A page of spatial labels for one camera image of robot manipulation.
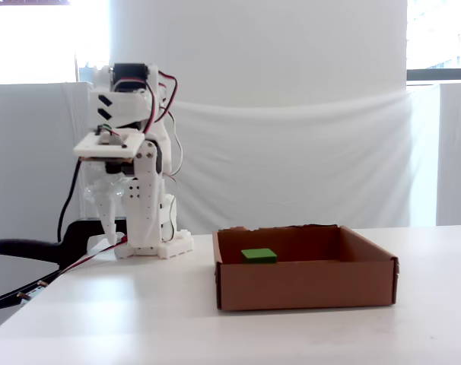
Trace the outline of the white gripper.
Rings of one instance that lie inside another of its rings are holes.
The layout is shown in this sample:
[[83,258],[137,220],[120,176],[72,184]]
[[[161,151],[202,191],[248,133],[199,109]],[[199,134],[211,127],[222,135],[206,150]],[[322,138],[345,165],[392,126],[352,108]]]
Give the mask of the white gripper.
[[129,245],[155,248],[159,243],[159,191],[162,152],[154,138],[86,138],[84,197],[94,198],[109,244],[118,242],[115,198],[122,198]]

